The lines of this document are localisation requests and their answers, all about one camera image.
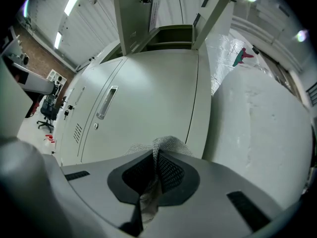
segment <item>plastic wrap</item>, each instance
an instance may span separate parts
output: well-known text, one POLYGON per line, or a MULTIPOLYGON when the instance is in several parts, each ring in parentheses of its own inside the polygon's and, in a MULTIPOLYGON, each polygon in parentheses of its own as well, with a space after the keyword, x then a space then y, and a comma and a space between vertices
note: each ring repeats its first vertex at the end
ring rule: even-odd
POLYGON ((252 48, 248 47, 243 41, 233 37, 220 34, 209 33, 206 38, 206 46, 211 70, 211 95, 213 96, 225 76, 239 66, 254 67, 263 73, 272 76, 272 73, 261 67, 257 55, 252 48), (246 53, 253 55, 253 58, 244 58, 243 63, 233 67, 239 52, 246 48, 246 53))

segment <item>door handle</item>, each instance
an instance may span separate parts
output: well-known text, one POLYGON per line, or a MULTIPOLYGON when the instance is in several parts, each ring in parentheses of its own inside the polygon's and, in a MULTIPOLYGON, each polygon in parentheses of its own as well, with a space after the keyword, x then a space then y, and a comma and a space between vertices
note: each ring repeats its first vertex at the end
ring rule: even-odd
POLYGON ((106 115, 106 112, 110 106, 110 103, 115 95, 115 93, 117 92, 118 90, 118 86, 111 86, 110 89, 108 90, 107 92, 107 95, 104 99, 104 103, 102 105, 102 107, 100 108, 99 112, 97 112, 96 116, 103 120, 105 118, 105 115, 106 115))
POLYGON ((84 92, 85 88, 86 88, 86 87, 84 86, 84 87, 83 87, 83 89, 81 89, 81 92, 80 92, 80 94, 79 94, 79 96, 78 96, 77 101, 75 102, 75 105, 77 105, 77 104, 78 104, 79 99, 80 99, 81 95, 83 94, 83 92, 84 92))

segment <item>cabinet door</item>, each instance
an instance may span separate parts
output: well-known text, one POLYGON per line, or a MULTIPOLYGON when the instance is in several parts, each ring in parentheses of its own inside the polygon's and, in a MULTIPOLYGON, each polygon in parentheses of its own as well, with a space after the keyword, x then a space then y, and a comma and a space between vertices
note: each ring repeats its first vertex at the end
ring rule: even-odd
POLYGON ((125 56, 134 52, 155 28, 160 0, 113 0, 113 3, 122 54, 125 56))
POLYGON ((85 77, 81 75, 75 87, 71 91, 67 99, 67 102, 64 103, 63 108, 59 110, 57 115, 56 125, 54 126, 53 138, 56 140, 54 156, 57 159, 57 162, 59 165, 61 165, 61 163, 63 162, 62 155, 61 155, 62 142, 63 142, 63 138, 66 137, 67 135, 67 133, 64 133, 64 131, 69 127, 69 124, 72 121, 71 119, 72 115, 74 114, 72 111, 69 111, 67 107, 68 105, 75 106, 75 102, 78 99, 80 92, 82 91, 84 86, 85 86, 85 77), (69 111, 67 119, 65 119, 66 110, 69 111))
POLYGON ((72 94, 75 108, 69 110, 62 142, 61 159, 64 166, 80 162, 78 160, 79 146, 85 130, 87 119, 103 87, 122 60, 103 63, 85 74, 85 78, 78 81, 75 86, 76 93, 72 94))
POLYGON ((173 135, 186 141, 197 82, 197 55, 191 52, 128 56, 109 85, 117 87, 110 93, 112 100, 104 96, 94 114, 82 163, 122 156, 132 144, 151 145, 157 137, 173 135))

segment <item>black chair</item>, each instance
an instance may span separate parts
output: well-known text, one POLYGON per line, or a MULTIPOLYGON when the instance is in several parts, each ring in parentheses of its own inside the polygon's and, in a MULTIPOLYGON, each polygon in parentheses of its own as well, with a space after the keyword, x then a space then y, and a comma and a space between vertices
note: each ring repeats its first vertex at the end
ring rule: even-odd
POLYGON ((41 113, 45 116, 44 119, 46 119, 46 121, 37 121, 37 124, 39 124, 39 122, 42 123, 38 128, 46 126, 47 128, 49 128, 51 133, 51 127, 54 128, 54 126, 52 125, 52 120, 56 120, 58 109, 54 108, 54 106, 51 105, 47 100, 44 100, 41 107, 41 113))

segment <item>black mesh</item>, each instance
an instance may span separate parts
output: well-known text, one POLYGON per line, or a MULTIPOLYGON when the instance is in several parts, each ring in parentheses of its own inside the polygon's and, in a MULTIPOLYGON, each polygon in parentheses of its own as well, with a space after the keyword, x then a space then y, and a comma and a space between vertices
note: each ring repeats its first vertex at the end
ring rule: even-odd
POLYGON ((135 192, 142 195, 149 182, 154 178, 153 155, 149 155, 122 174, 122 179, 135 192))
POLYGON ((183 181, 184 175, 184 170, 180 166, 162 155, 158 156, 158 177, 163 193, 179 186, 183 181))

